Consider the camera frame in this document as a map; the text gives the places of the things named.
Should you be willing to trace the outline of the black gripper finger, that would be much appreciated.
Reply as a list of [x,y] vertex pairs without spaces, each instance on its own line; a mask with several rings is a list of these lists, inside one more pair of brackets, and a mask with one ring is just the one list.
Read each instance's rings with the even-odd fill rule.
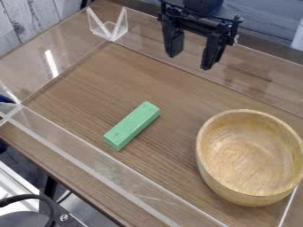
[[184,32],[168,16],[161,16],[161,36],[167,55],[173,58],[183,51]]
[[213,64],[220,60],[227,39],[223,35],[212,33],[207,36],[207,43],[203,52],[201,69],[209,70]]

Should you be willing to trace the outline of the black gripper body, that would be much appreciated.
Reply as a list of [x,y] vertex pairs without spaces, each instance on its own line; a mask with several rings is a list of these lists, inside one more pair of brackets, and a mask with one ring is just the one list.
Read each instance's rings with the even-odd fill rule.
[[201,36],[217,33],[228,45],[236,43],[237,28],[244,19],[239,15],[232,18],[216,15],[223,0],[160,0],[160,4],[157,20],[165,40],[187,30]]

